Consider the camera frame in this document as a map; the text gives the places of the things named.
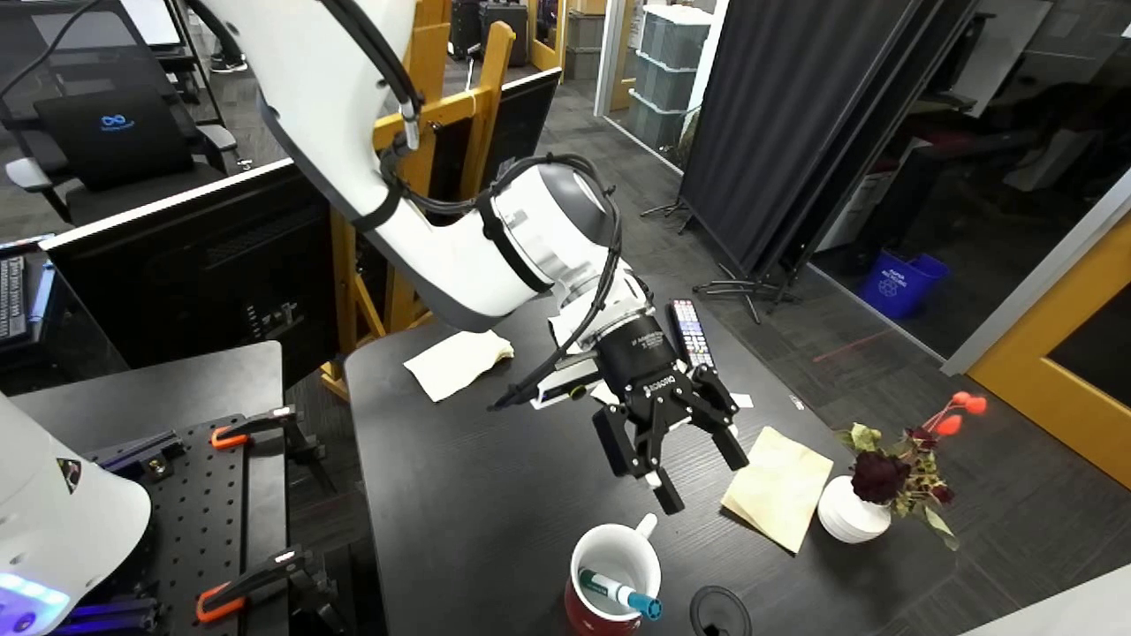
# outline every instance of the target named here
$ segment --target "table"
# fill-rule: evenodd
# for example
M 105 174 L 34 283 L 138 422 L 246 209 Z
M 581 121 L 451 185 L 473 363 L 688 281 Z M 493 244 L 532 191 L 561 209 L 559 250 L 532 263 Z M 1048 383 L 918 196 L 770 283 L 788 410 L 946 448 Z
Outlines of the table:
M 688 599 L 707 582 L 734 589 L 753 607 L 761 632 L 802 627 L 814 604 L 799 604 L 799 595 L 829 607 L 846 604 L 839 602 L 846 599 L 846 578 L 835 572 L 846 548 L 829 544 L 824 529 L 809 529 L 802 556 L 790 558 L 716 514 L 731 470 L 704 433 L 678 428 L 665 441 L 665 468 L 687 500 L 687 514 L 665 516 L 642 483 L 611 476 L 590 426 L 590 403 L 488 413 L 488 403 L 546 355 L 545 311 L 546 303 L 522 309 L 503 322 L 493 334 L 517 346 L 517 361 L 439 407 L 404 370 L 404 361 L 451 330 L 427 326 L 377 341 L 347 361 L 383 607 L 393 636 L 565 632 L 561 587 L 575 538 L 592 522 L 637 527 L 642 514 L 660 516 L 654 548 L 665 569 L 660 604 L 667 615 L 642 632 L 688 636 Z M 762 426 L 775 426 L 846 468 L 849 452 L 839 436 L 710 316 L 704 316 L 704 330 L 727 389 L 750 393 L 756 403 L 734 422 L 744 448 Z M 827 615 L 809 627 L 814 632 L 853 632 L 839 624 L 839 615 Z
M 187 359 L 59 389 L 25 393 L 13 403 L 74 452 L 94 452 L 122 439 L 204 426 L 225 413 L 259 413 L 283 403 L 283 350 L 255 344 Z M 246 459 L 246 544 L 245 569 L 285 548 L 285 459 Z M 246 636 L 288 632 L 285 599 L 245 612 Z

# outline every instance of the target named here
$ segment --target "paper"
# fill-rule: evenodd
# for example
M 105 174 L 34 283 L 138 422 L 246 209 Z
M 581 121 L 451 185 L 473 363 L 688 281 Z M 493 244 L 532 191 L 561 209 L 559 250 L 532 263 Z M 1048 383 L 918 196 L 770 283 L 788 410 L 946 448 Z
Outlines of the paper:
M 762 428 L 750 448 L 750 468 L 734 474 L 722 507 L 799 556 L 829 470 L 835 459 Z
M 412 370 L 432 403 L 456 395 L 517 350 L 498 334 L 456 334 L 432 350 L 417 355 L 404 368 Z

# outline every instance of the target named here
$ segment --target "chair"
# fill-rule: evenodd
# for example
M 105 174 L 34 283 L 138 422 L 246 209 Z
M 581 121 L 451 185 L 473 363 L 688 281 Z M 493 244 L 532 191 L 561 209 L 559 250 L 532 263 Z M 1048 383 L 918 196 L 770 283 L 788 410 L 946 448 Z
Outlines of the chair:
M 78 0 L 2 4 L 0 79 L 8 82 L 34 61 L 78 9 Z M 114 145 L 100 157 L 100 140 L 59 140 L 59 130 L 78 130 L 78 121 L 59 117 L 59 110 L 67 112 L 67 108 L 74 108 L 80 112 L 80 108 L 105 108 L 105 99 L 118 104 L 105 117 L 118 117 L 122 104 L 160 104 L 164 112 L 148 110 L 160 124 L 145 130 L 164 130 L 168 140 L 118 145 L 131 150 L 133 171 L 122 171 L 118 182 L 86 185 L 93 171 L 105 174 L 105 167 L 118 167 L 118 161 L 105 161 Z M 0 99 L 0 124 L 21 150 L 2 174 L 21 191 L 41 196 L 67 224 L 103 221 L 217 182 L 230 174 L 230 161 L 237 151 L 237 140 L 224 124 L 199 124 L 187 112 L 187 104 L 180 104 L 177 90 L 166 82 L 118 0 L 103 0 L 80 15 L 59 45 Z

